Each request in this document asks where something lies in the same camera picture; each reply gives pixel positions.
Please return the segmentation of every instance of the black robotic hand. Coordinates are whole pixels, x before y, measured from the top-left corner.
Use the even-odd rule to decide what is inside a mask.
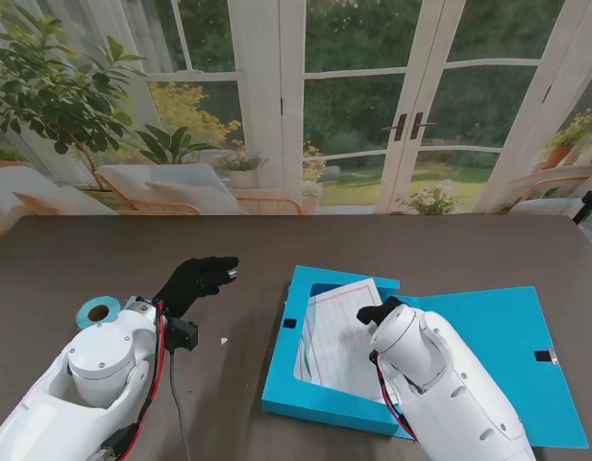
[[[198,298],[216,295],[220,285],[234,281],[230,271],[237,265],[233,256],[189,259],[176,268],[153,301],[162,301],[167,315],[180,318]]]
[[[390,315],[390,312],[402,303],[398,298],[391,296],[382,305],[367,305],[361,308],[356,316],[365,325],[369,325],[373,321],[379,326],[383,322],[383,319]]]

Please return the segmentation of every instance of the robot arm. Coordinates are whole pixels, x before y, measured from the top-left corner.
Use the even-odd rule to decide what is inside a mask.
[[[182,316],[197,298],[216,294],[220,284],[232,281],[237,264],[231,257],[186,261],[154,297],[155,303],[138,301],[114,322],[80,331],[1,425],[0,461],[122,459],[123,450],[112,452],[106,442],[125,430],[144,400],[158,335],[171,331],[165,343],[170,351],[195,346],[190,325],[172,318],[169,328],[161,327],[165,319],[156,305]]]
[[[516,411],[454,328],[395,298],[364,307],[386,382],[432,461],[534,461]]]

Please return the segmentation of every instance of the red wire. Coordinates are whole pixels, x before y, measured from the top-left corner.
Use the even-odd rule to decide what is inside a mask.
[[[394,404],[392,403],[392,400],[390,399],[390,396],[388,395],[388,390],[385,387],[385,379],[383,377],[382,367],[379,364],[379,360],[380,360],[380,355],[378,353],[377,354],[377,362],[375,364],[375,367],[377,368],[377,376],[380,380],[380,387],[382,388],[382,396],[383,396],[383,401],[385,402],[385,406],[388,407],[390,414],[396,420],[396,422],[399,424],[399,426],[402,427],[403,430],[409,436],[411,436],[411,438],[413,438],[414,441],[417,441],[418,438],[415,436],[415,433],[413,432],[413,430],[411,430],[411,427],[409,427],[408,425],[403,423],[403,421],[401,420],[401,415],[394,407]]]
[[[163,303],[162,302],[159,302],[158,308],[160,309],[160,312],[163,312]],[[151,393],[151,400],[155,398],[155,395],[157,394],[158,389],[160,389],[161,370],[163,368],[163,357],[165,355],[165,348],[164,348],[165,331],[163,329],[164,329],[163,314],[161,314],[160,315],[160,325],[158,328],[158,335],[160,336],[160,356],[157,358],[157,360],[158,360],[158,377],[157,377],[157,380],[155,381],[155,387],[153,388],[153,392]],[[142,425],[144,424],[145,418],[146,418],[146,413],[142,416],[142,421],[140,421],[140,425],[138,426],[138,430],[136,431],[136,434],[134,434],[134,438],[132,439],[132,443],[125,450],[125,453],[123,453],[123,456],[121,456],[121,459],[125,459],[126,456],[128,454],[130,454],[130,451],[132,451],[132,449],[134,448],[134,445],[136,444],[136,440],[137,440],[138,436],[140,435],[140,432],[142,431]]]

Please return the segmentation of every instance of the white paper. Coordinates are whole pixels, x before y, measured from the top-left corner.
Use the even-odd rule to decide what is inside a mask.
[[[381,304],[372,279],[311,297],[294,375],[323,387],[380,400],[377,372],[369,360],[374,326],[363,325],[356,315],[361,307]]]

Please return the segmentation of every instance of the table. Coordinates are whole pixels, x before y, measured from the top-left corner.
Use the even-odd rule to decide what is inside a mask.
[[[23,218],[0,245],[0,424],[76,333],[84,301],[151,297],[185,258],[208,255],[241,263],[188,311],[199,345],[176,353],[194,460],[426,459],[407,441],[262,412],[286,289],[305,264],[399,279],[413,295],[534,285],[591,443],[537,454],[592,461],[592,246],[553,216]],[[185,459],[167,373],[131,458]]]

